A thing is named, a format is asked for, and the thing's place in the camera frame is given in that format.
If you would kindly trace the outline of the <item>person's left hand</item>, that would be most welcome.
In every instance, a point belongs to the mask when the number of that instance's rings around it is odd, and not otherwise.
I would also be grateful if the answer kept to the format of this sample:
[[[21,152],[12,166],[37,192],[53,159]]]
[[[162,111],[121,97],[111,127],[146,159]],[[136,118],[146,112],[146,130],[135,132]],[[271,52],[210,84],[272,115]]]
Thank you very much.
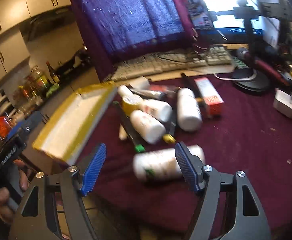
[[[28,173],[23,171],[23,168],[26,167],[25,163],[19,159],[14,161],[14,164],[18,167],[19,171],[19,187],[22,191],[26,191],[29,187],[28,181]],[[11,225],[14,217],[14,211],[8,206],[7,202],[10,198],[10,193],[6,187],[2,187],[0,189],[0,219],[8,224]]]

